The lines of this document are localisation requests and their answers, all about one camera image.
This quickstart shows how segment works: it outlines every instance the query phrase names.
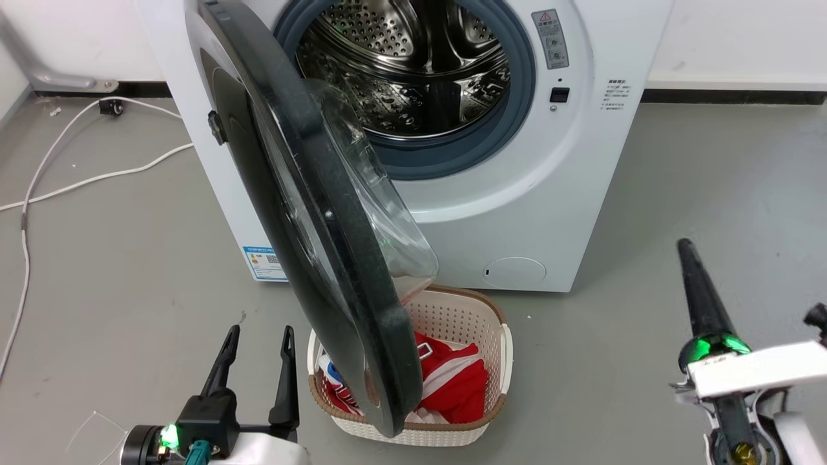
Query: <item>warning label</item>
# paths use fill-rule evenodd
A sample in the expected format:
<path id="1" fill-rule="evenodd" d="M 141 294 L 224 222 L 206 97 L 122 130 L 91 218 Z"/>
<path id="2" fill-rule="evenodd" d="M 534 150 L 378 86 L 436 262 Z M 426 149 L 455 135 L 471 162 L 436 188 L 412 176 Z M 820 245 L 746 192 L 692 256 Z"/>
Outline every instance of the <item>warning label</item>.
<path id="1" fill-rule="evenodd" d="M 568 50 L 566 38 L 557 10 L 545 10 L 531 13 L 531 19 L 537 27 L 540 42 L 543 44 L 543 54 L 546 56 L 546 67 L 550 70 L 566 68 L 568 66 Z"/>
<path id="2" fill-rule="evenodd" d="M 272 247 L 244 247 L 244 255 L 257 280 L 287 281 Z"/>
<path id="3" fill-rule="evenodd" d="M 606 90 L 603 92 L 601 110 L 622 110 L 629 102 L 632 86 L 626 84 L 626 79 L 609 79 Z"/>

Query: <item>gray floor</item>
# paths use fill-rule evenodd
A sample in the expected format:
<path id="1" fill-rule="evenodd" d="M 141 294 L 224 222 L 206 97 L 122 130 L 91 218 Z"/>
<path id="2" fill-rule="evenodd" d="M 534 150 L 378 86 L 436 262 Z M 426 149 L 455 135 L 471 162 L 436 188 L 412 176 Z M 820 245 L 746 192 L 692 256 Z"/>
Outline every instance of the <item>gray floor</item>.
<path id="1" fill-rule="evenodd" d="M 22 199 L 86 103 L 28 104 L 0 133 L 0 204 Z M 84 117 L 71 135 L 39 193 L 188 141 L 180 122 L 134 106 L 117 120 Z M 299 442 L 320 464 L 702 463 L 705 419 L 667 386 L 689 333 L 674 242 L 695 239 L 754 347 L 812 337 L 800 321 L 827 300 L 825 173 L 827 108 L 643 105 L 575 289 L 493 294 L 516 360 L 508 404 L 480 441 L 354 439 L 302 389 Z M 19 221 L 19 210 L 0 213 L 4 343 L 22 284 Z M 100 417 L 65 452 L 93 410 L 124 428 L 173 421 L 239 321 L 239 420 L 266 420 L 282 328 L 295 326 L 302 346 L 309 326 L 289 287 L 250 278 L 193 151 L 35 204 L 30 225 L 29 302 L 0 384 L 4 463 L 94 465 L 121 434 Z M 806 386 L 792 400 L 823 440 L 825 394 Z"/>

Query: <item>green led light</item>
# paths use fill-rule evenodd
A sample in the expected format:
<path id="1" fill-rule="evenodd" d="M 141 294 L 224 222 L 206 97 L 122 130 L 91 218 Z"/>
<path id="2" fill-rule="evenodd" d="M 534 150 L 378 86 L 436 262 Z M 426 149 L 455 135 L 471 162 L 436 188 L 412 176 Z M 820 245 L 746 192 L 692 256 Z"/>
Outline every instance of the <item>green led light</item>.
<path id="1" fill-rule="evenodd" d="M 160 431 L 160 445 L 178 450 L 178 428 L 171 424 Z"/>
<path id="2" fill-rule="evenodd" d="M 697 362 L 701 358 L 709 355 L 711 348 L 712 346 L 703 339 L 698 339 L 697 341 L 695 341 L 695 348 L 692 350 L 692 355 L 690 357 L 689 363 Z"/>
<path id="3" fill-rule="evenodd" d="M 724 336 L 724 345 L 742 355 L 752 352 L 752 349 L 750 349 L 747 344 L 731 334 Z"/>

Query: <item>baseboard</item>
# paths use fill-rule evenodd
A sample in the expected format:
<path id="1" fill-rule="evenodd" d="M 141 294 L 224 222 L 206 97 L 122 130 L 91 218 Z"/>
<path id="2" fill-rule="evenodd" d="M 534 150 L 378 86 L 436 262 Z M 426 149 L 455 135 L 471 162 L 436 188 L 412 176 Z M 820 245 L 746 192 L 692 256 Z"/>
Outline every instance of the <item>baseboard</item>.
<path id="1" fill-rule="evenodd" d="M 37 92 L 41 97 L 171 98 L 165 82 L 121 82 L 112 93 Z M 719 103 L 730 105 L 821 105 L 827 92 L 795 90 L 645 89 L 641 103 Z"/>
<path id="2" fill-rule="evenodd" d="M 827 92 L 799 90 L 645 89 L 640 103 L 821 105 Z"/>

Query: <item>power cord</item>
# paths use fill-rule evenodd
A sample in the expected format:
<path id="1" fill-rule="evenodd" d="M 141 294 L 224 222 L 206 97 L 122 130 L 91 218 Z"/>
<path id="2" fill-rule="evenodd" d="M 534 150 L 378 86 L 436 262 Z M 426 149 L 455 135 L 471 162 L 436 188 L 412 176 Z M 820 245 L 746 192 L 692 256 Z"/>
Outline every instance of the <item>power cord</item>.
<path id="1" fill-rule="evenodd" d="M 37 167 L 37 171 L 35 171 L 34 177 L 31 178 L 31 183 L 29 184 L 29 189 L 26 191 L 26 197 L 23 199 L 23 201 L 22 202 L 17 202 L 15 204 L 3 205 L 2 207 L 0 207 L 0 211 L 13 209 L 13 208 L 19 207 L 19 206 L 23 207 L 22 216 L 21 216 L 20 233 L 21 233 L 21 241 L 22 241 L 22 245 L 23 245 L 23 260 L 26 263 L 26 271 L 25 271 L 26 274 L 23 277 L 23 291 L 20 294 L 20 304 L 17 306 L 17 316 L 16 316 L 16 318 L 14 320 L 14 324 L 12 326 L 12 334 L 11 334 L 11 336 L 9 336 L 8 343 L 6 343 L 6 350 L 5 350 L 5 352 L 3 352 L 2 361 L 0 362 L 0 381 L 2 381 L 3 374 L 6 371 L 6 364 L 8 363 L 9 355 L 12 353 L 12 345 L 14 344 L 14 339 L 17 337 L 17 330 L 20 328 L 20 321 L 23 317 L 23 308 L 26 306 L 26 295 L 28 294 L 28 291 L 29 291 L 29 279 L 31 277 L 31 264 L 29 262 L 29 246 L 28 246 L 28 242 L 26 240 L 26 232 L 27 232 L 27 229 L 28 229 L 28 218 L 26 216 L 26 213 L 28 211 L 29 204 L 33 204 L 33 203 L 39 202 L 41 200 L 46 200 L 46 199 L 54 197 L 56 195 L 63 194 L 65 192 L 69 192 L 70 190 L 77 189 L 78 187 L 81 187 L 83 185 L 91 184 L 91 183 L 93 183 L 95 181 L 98 181 L 98 180 L 104 180 L 104 179 L 112 178 L 112 177 L 115 177 L 115 176 L 129 175 L 129 174 L 132 174 L 132 173 L 138 173 L 138 172 L 141 172 L 141 171 L 144 171 L 144 170 L 149 170 L 151 167 L 161 163 L 163 160 L 166 160 L 167 158 L 174 155 L 175 153 L 178 153 L 180 151 L 183 151 L 183 150 L 188 149 L 188 148 L 193 146 L 193 144 L 190 143 L 190 144 L 186 144 L 186 145 L 177 147 L 177 148 L 175 148 L 171 151 L 166 152 L 164 155 L 162 155 L 161 157 L 159 157 L 155 161 L 152 161 L 150 164 L 142 166 L 141 168 L 135 168 L 135 169 L 132 169 L 132 170 L 118 171 L 118 172 L 115 172 L 115 173 L 109 173 L 108 175 L 95 176 L 95 177 L 90 178 L 88 180 L 81 181 L 81 182 L 78 182 L 78 183 L 70 185 L 70 186 L 66 186 L 63 189 L 58 189 L 54 192 L 50 192 L 48 194 L 41 195 L 40 197 L 35 197 L 33 199 L 31 197 L 31 193 L 35 189 L 35 185 L 37 184 L 37 180 L 40 179 L 41 172 L 43 171 L 43 167 L 45 166 L 46 162 L 49 160 L 49 157 L 51 156 L 52 151 L 55 150 L 55 147 L 57 146 L 58 142 L 60 142 L 60 140 L 63 138 L 63 136 L 69 130 L 69 128 L 72 127 L 72 125 L 76 121 L 78 121 L 78 118 L 80 118 L 81 115 L 86 113 L 88 110 L 98 106 L 98 103 L 105 102 L 107 100 L 121 100 L 123 102 L 135 103 L 135 104 L 141 105 L 143 107 L 153 108 L 155 110 L 159 110 L 161 112 L 172 115 L 172 116 L 174 116 L 178 119 L 181 119 L 181 116 L 179 114 L 171 112 L 170 110 L 167 110 L 166 108 L 156 107 L 155 105 L 150 105 L 148 103 L 140 102 L 138 100 L 133 100 L 131 98 L 104 97 L 104 98 L 101 98 L 99 100 L 96 100 L 95 102 L 89 104 L 86 108 L 81 110 L 80 113 L 75 115 L 75 117 L 72 118 L 72 121 L 70 121 L 69 124 L 66 125 L 64 130 L 57 137 L 57 139 L 55 139 L 55 143 L 53 143 L 52 146 L 49 148 L 49 150 L 46 152 L 45 156 L 43 157 L 43 160 L 41 161 L 40 165 Z"/>

